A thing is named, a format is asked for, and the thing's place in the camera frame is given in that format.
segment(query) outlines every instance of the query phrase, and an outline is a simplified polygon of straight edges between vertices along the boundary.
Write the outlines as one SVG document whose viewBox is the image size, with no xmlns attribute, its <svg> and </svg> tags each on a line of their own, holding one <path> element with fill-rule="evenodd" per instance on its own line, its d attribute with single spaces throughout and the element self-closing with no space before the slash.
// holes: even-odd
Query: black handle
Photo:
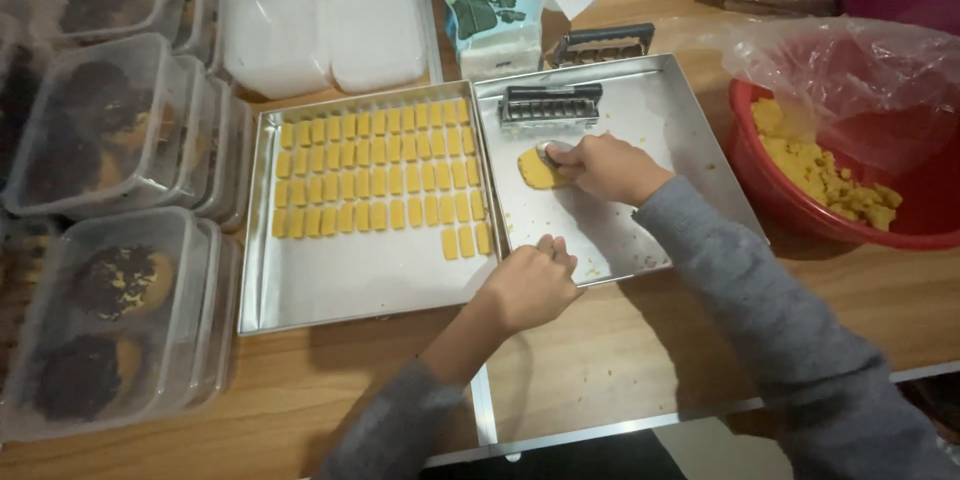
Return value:
<svg viewBox="0 0 960 480">
<path fill-rule="evenodd" d="M 603 98 L 603 85 L 599 82 L 591 82 L 577 86 L 508 86 L 506 98 L 507 102 L 555 98 L 598 102 Z"/>
<path fill-rule="evenodd" d="M 630 24 L 627 26 L 615 26 L 613 28 L 589 28 L 586 30 L 570 30 L 566 33 L 566 44 L 578 45 L 591 41 L 602 41 L 607 39 L 623 39 L 627 37 L 639 38 L 646 45 L 654 39 L 654 32 L 657 28 L 653 22 L 643 22 L 641 24 Z"/>
</svg>

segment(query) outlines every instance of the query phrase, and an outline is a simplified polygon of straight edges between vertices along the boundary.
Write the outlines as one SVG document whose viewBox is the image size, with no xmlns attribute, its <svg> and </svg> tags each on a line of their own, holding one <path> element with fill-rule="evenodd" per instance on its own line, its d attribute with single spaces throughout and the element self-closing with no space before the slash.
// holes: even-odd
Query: hand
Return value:
<svg viewBox="0 0 960 480">
<path fill-rule="evenodd" d="M 577 258 L 567 253 L 567 242 L 550 235 L 536 247 L 522 245 L 486 278 L 470 303 L 491 308 L 510 335 L 557 319 L 580 298 L 570 277 Z"/>
<path fill-rule="evenodd" d="M 559 173 L 583 191 L 630 206 L 640 207 L 674 177 L 647 152 L 610 133 L 586 135 L 569 152 L 550 144 L 546 154 L 560 165 Z"/>
</svg>

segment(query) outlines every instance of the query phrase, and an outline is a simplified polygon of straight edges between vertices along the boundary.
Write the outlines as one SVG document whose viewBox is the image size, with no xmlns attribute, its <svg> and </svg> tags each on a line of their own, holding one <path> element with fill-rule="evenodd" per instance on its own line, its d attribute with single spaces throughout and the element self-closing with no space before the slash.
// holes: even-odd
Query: spoon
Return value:
<svg viewBox="0 0 960 480">
<path fill-rule="evenodd" d="M 557 170 L 560 168 L 560 164 L 546 153 L 546 147 L 549 145 L 555 146 L 560 152 L 568 153 L 573 150 L 573 144 L 563 141 L 540 141 L 534 146 L 534 148 L 536 148 L 536 155 L 540 158 L 540 161 L 550 169 Z"/>
</svg>

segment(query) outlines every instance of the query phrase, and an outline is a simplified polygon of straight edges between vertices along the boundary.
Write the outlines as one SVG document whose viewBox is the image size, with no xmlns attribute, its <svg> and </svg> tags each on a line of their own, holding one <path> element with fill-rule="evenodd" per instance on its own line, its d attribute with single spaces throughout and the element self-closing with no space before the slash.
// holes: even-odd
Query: grey sweater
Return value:
<svg viewBox="0 0 960 480">
<path fill-rule="evenodd" d="M 960 478 L 928 420 L 890 383 L 881 351 L 777 262 L 766 243 L 721 217 L 677 177 L 634 219 L 670 255 L 726 334 L 802 478 Z M 407 363 L 326 456 L 319 478 L 416 478 L 437 426 L 461 398 Z"/>
</svg>

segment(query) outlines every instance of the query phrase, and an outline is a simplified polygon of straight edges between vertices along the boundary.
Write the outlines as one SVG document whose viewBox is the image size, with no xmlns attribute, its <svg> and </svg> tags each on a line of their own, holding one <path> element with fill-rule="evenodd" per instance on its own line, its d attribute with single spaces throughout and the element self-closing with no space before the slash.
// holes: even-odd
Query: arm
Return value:
<svg viewBox="0 0 960 480">
<path fill-rule="evenodd" d="M 798 478 L 957 474 L 930 423 L 890 383 L 882 353 L 840 325 L 765 242 L 719 216 L 687 180 L 610 135 L 551 155 L 584 189 L 639 207 L 634 219 L 670 255 L 764 404 L 782 418 L 779 443 Z"/>
<path fill-rule="evenodd" d="M 516 249 L 437 339 L 403 366 L 324 458 L 318 478 L 416 478 L 464 387 L 508 338 L 556 319 L 582 294 L 563 238 Z"/>
</svg>

